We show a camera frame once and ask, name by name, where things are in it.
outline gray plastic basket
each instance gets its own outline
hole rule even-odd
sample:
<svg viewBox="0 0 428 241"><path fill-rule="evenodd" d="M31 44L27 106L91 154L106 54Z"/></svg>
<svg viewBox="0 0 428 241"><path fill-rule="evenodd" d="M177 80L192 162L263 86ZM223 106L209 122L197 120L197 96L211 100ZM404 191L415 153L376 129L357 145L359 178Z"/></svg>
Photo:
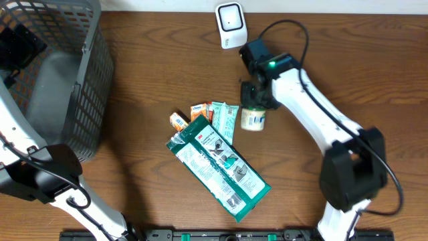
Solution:
<svg viewBox="0 0 428 241"><path fill-rule="evenodd" d="M112 83L100 15L95 0L0 0L0 32L23 24L47 44L9 92L48 145L66 143L80 161L96 152Z"/></svg>

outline product label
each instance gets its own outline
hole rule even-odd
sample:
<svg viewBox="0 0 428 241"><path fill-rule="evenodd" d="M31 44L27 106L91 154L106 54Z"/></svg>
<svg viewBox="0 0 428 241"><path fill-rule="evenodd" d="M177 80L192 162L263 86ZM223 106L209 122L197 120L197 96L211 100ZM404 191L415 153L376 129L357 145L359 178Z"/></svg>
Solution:
<svg viewBox="0 0 428 241"><path fill-rule="evenodd" d="M178 131L182 131L189 126L189 124L175 112L169 117L169 122Z"/></svg>
<svg viewBox="0 0 428 241"><path fill-rule="evenodd" d="M226 103L213 102L213 127L230 145L233 142L238 109L239 106L228 106Z"/></svg>
<svg viewBox="0 0 428 241"><path fill-rule="evenodd" d="M238 186L253 199L264 187L265 183L249 168L214 131L206 126L195 139L211 154L220 167L226 170L228 176L236 180Z"/></svg>
<svg viewBox="0 0 428 241"><path fill-rule="evenodd" d="M241 128L261 131L265 125L265 111L242 109Z"/></svg>
<svg viewBox="0 0 428 241"><path fill-rule="evenodd" d="M190 108L191 121L196 120L199 115L203 115L208 120L208 105L207 104L198 104L197 106L192 106Z"/></svg>
<svg viewBox="0 0 428 241"><path fill-rule="evenodd" d="M216 171L204 153L198 152L192 144L187 144L178 153L177 157L204 183L211 193L233 215L239 213L245 202L238 196L232 187L224 180L223 174Z"/></svg>

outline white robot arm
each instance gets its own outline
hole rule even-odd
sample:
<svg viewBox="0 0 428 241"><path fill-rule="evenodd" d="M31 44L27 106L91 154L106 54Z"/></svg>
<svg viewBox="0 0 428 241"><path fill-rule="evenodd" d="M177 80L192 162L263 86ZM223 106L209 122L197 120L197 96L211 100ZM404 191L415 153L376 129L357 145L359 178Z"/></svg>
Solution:
<svg viewBox="0 0 428 241"><path fill-rule="evenodd" d="M304 70L302 70L302 77L308 90L317 98L318 102L336 116L338 120L341 120L348 129L359 135L358 130L361 129L361 126L344 116L334 107L313 85ZM297 69L283 72L278 79L272 80L272 94L278 102L290 110L300 121L316 141L323 154L332 147L333 142L340 141L345 143L352 139L348 133L334 124L310 99L298 79ZM347 212L337 210L327 203L324 216L318 224L318 231L323 239L325 241L343 241L348 235L352 237L354 235L354 227L350 226L356 216L356 212L365 209L369 203L369 199L364 199L353 205L352 209Z"/></svg>
<svg viewBox="0 0 428 241"><path fill-rule="evenodd" d="M37 150L42 150L46 147L46 142L31 128L3 84L0 84L0 116L0 137L2 140L0 148L1 192L30 201L39 199L43 203L50 203L57 208L61 208L91 231L98 241L110 241L118 238L123 240L126 235L130 235L128 234L128 224L125 222L123 215L113 210L95 194L85 182L81 172L76 177L76 183L86 190L91 199L89 207L84 210L77 210L68 205L68 199L74 200L80 206L87 204L88 200L80 190L67 186L66 183L65 187L55 187L57 190L50 189L48 191L32 186L28 179L20 179L19 176L23 175L19 173L20 171L38 171L38 173L33 174L34 180L31 181L36 182L40 187L49 180L41 178L46 175L40 170L20 169L20 158L7 148L5 142L9 143L11 148L14 148L23 156L29 155L30 149L35 151L31 153L31 156L37 155Z"/></svg>

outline black base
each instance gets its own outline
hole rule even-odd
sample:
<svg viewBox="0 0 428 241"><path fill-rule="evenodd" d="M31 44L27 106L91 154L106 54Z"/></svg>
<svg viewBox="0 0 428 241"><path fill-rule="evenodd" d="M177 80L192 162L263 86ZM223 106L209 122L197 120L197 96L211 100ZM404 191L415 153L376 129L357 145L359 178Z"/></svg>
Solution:
<svg viewBox="0 0 428 241"><path fill-rule="evenodd" d="M283 232L173 232L171 230L147 230L147 241L322 241L313 230L285 230ZM60 241L96 241L89 232L62 232ZM394 241L391 231L356 231L350 241Z"/></svg>

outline snack packet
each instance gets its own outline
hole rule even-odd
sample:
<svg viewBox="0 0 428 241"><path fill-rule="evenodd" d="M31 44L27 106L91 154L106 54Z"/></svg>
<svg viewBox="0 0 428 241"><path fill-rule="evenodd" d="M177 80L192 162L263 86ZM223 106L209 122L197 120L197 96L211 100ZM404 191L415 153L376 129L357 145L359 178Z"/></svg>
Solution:
<svg viewBox="0 0 428 241"><path fill-rule="evenodd" d="M208 121L211 124L213 122L213 103L208 102Z"/></svg>
<svg viewBox="0 0 428 241"><path fill-rule="evenodd" d="M237 222L271 189L201 116L173 136L167 147Z"/></svg>
<svg viewBox="0 0 428 241"><path fill-rule="evenodd" d="M238 109L239 106L228 106L226 103L213 102L213 127L230 145L233 142Z"/></svg>
<svg viewBox="0 0 428 241"><path fill-rule="evenodd" d="M198 104L190 107L191 121L196 120L196 118L202 114L206 119L208 119L208 107L207 104Z"/></svg>
<svg viewBox="0 0 428 241"><path fill-rule="evenodd" d="M175 112L169 117L169 122L178 131L182 131L189 126L189 124Z"/></svg>

